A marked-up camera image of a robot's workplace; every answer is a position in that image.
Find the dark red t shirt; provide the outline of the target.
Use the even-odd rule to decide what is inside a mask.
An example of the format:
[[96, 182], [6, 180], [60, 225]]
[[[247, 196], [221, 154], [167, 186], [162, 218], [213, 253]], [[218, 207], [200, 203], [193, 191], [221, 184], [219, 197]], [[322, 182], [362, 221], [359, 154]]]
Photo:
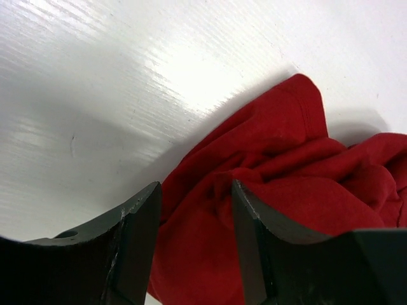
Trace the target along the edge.
[[331, 139], [318, 88], [297, 74], [224, 121], [163, 182], [148, 285], [161, 303], [243, 303], [234, 180], [325, 234], [406, 226], [406, 135]]

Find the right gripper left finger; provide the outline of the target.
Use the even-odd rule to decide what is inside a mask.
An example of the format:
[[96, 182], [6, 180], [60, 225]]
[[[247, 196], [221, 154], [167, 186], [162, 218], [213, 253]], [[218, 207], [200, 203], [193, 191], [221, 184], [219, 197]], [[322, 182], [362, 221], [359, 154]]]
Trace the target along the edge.
[[1, 303], [144, 304], [161, 204], [154, 182], [54, 238], [1, 238]]

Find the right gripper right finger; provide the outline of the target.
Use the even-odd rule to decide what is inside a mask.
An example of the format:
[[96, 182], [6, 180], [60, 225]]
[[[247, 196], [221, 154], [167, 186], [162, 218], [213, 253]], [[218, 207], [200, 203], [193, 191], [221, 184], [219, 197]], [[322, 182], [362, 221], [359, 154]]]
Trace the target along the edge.
[[405, 304], [406, 230], [357, 229], [336, 237], [231, 188], [246, 304]]

